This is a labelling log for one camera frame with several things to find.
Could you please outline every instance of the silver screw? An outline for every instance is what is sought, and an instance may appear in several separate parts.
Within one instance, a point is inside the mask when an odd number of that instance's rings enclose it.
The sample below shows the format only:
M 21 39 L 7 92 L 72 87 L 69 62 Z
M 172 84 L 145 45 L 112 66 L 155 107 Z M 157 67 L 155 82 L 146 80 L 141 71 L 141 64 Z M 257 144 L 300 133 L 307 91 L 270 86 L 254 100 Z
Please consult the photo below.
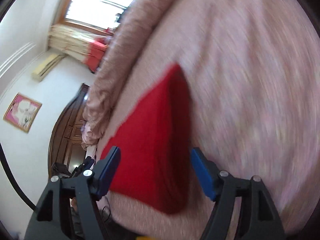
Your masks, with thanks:
M 260 182 L 260 181 L 261 181 L 261 178 L 260 178 L 258 175 L 254 175 L 254 176 L 253 176 L 253 180 L 254 180 L 255 182 Z
M 227 172 L 227 171 L 220 171 L 219 174 L 221 177 L 228 177 L 229 176 L 229 172 Z
M 56 182 L 56 181 L 58 181 L 59 180 L 59 177 L 58 176 L 53 176 L 52 178 L 51 178 L 51 181 L 52 182 Z
M 86 176 L 86 177 L 89 177 L 92 175 L 92 170 L 86 170 L 83 172 L 83 175 Z

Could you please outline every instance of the window frame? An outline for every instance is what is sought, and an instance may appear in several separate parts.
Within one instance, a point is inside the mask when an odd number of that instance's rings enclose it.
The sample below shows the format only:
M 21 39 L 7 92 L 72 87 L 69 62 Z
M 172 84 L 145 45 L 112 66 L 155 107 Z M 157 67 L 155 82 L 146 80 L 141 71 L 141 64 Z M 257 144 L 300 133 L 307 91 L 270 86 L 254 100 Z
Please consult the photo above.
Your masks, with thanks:
M 55 24 L 62 24 L 62 25 L 67 25 L 70 27 L 74 27 L 77 29 L 81 29 L 93 34 L 97 34 L 97 35 L 102 35 L 102 36 L 112 36 L 111 33 L 107 33 L 104 31 L 104 29 L 99 28 L 97 26 L 94 25 L 90 25 L 88 23 L 84 23 L 84 22 L 78 22 L 75 20 L 69 20 L 66 18 L 68 9 L 70 7 L 72 0 L 62 0 L 61 4 L 60 4 L 60 9 L 59 12 L 57 14 L 56 20 L 55 20 Z

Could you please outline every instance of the folded red fabric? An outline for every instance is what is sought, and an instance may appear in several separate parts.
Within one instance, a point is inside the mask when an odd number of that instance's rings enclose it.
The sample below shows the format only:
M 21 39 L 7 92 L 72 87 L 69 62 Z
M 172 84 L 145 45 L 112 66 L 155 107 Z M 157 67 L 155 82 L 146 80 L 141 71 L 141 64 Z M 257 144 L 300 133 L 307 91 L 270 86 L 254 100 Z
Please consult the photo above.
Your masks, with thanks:
M 121 161 L 110 190 L 173 214 L 188 200 L 190 96 L 178 64 L 137 104 L 102 152 L 115 145 Z

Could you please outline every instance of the picture frame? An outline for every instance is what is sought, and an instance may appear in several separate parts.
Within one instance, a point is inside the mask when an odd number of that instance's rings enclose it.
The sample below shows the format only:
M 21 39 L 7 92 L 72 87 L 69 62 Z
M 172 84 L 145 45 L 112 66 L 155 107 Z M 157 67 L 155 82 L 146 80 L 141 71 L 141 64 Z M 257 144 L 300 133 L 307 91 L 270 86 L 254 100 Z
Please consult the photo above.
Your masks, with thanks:
M 9 105 L 3 120 L 28 133 L 42 103 L 18 93 Z

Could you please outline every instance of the white wall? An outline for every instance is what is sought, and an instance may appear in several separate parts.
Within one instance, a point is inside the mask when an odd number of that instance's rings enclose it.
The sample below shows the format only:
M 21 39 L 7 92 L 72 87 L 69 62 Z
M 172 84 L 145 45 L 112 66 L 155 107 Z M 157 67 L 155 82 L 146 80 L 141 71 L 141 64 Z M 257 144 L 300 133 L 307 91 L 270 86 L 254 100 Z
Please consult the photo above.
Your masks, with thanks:
M 87 66 L 67 57 L 40 83 L 31 79 L 33 69 L 50 51 L 25 68 L 0 98 L 0 116 L 6 112 L 20 92 L 43 105 L 29 133 L 0 119 L 0 141 L 17 183 L 36 204 L 48 182 L 48 148 L 52 129 L 63 109 L 76 95 L 82 83 L 91 85 L 94 79 Z M 13 190 L 0 165 L 0 220 L 11 232 L 23 237 L 31 217 L 31 209 Z
M 16 0 L 0 22 L 0 94 L 13 77 L 45 52 L 60 0 Z

